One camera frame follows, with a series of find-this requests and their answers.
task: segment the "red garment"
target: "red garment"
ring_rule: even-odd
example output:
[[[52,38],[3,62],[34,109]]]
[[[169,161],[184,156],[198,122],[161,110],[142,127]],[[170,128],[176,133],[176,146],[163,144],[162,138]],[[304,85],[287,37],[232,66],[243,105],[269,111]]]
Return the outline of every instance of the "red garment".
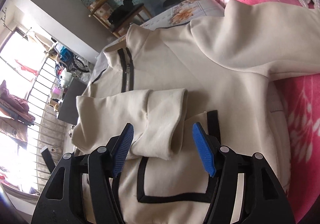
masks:
[[[21,116],[22,118],[24,118],[26,121],[30,122],[33,124],[33,122],[36,120],[36,118],[29,114],[29,113],[21,113],[19,112],[18,110],[14,109],[10,104],[8,104],[6,101],[4,101],[3,99],[0,98],[0,104],[4,107],[6,107],[7,109],[9,109],[10,111],[18,114],[19,116]],[[12,117],[13,119],[15,119],[14,116],[12,116],[12,114],[8,113],[5,109],[2,109],[0,107],[0,111],[6,115],[6,116],[9,116],[9,117]]]
[[[22,70],[24,71],[28,71],[31,72],[32,74],[34,74],[35,76],[38,76],[38,71],[36,71],[35,69],[31,69],[23,64],[21,64],[20,62],[18,62],[18,60],[15,60],[21,67]]]
[[[0,85],[0,99],[6,101],[9,105],[21,113],[28,114],[29,112],[28,101],[24,98],[11,95],[7,89],[5,80]]]

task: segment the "blue gripper pad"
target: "blue gripper pad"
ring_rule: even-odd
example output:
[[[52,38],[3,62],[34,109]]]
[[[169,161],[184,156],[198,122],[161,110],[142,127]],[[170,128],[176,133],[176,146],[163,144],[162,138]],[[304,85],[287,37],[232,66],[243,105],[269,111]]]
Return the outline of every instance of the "blue gripper pad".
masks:
[[[192,136],[193,140],[198,149],[198,153],[202,160],[202,164],[204,169],[211,177],[213,177],[216,173],[216,168],[214,167],[214,158],[213,154],[208,146],[208,143],[200,129],[200,127],[195,123],[192,127]]]
[[[124,161],[128,155],[128,152],[133,140],[133,134],[134,134],[133,125],[127,124],[123,132],[121,133],[121,135],[124,135],[124,137],[114,156],[113,169],[112,169],[112,174],[114,177],[117,177],[117,175],[122,171]]]

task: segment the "floral bedsheet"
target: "floral bedsheet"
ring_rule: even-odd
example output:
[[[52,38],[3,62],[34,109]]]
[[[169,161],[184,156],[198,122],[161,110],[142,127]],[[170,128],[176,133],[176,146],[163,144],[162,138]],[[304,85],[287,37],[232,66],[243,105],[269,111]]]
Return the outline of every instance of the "floral bedsheet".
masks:
[[[186,0],[141,25],[149,30],[184,24],[201,16],[223,17],[224,9],[215,0]]]

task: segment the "hanging clothes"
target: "hanging clothes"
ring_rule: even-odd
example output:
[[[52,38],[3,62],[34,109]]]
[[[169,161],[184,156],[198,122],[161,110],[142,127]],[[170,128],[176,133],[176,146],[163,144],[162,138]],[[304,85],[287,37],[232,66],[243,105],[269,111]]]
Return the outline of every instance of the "hanging clothes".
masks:
[[[28,101],[24,98],[11,95],[9,93],[9,90],[7,89],[7,84],[5,80],[0,85],[0,99],[6,101],[14,109],[18,110],[21,113],[28,114],[29,112]]]
[[[28,66],[21,64],[18,60],[15,60],[15,61],[20,65],[21,70],[28,71],[34,74],[35,76],[38,76],[38,71],[36,71],[35,69],[31,69]]]
[[[23,142],[28,141],[28,126],[17,120],[0,117],[0,132],[12,137],[19,139]]]
[[[0,98],[0,111],[6,115],[9,116],[11,118],[13,118],[14,120],[19,120],[27,125],[33,125],[34,120],[36,120],[36,118],[27,113],[21,113],[18,110],[14,109],[10,104],[8,104],[6,101],[2,100]]]

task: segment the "zipper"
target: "zipper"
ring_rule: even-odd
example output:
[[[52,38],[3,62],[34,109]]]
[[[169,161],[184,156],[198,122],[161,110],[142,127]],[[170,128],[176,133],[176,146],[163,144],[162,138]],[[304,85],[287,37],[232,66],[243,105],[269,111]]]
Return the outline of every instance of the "zipper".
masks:
[[[118,50],[118,54],[121,61],[122,67],[122,88],[121,92],[128,92],[133,90],[133,81],[134,81],[134,66],[132,61],[131,52],[126,48],[127,55],[129,57],[129,64],[126,64],[125,54],[123,49]]]
[[[125,91],[128,92],[129,86],[130,86],[130,64],[127,65],[125,75],[126,75]]]

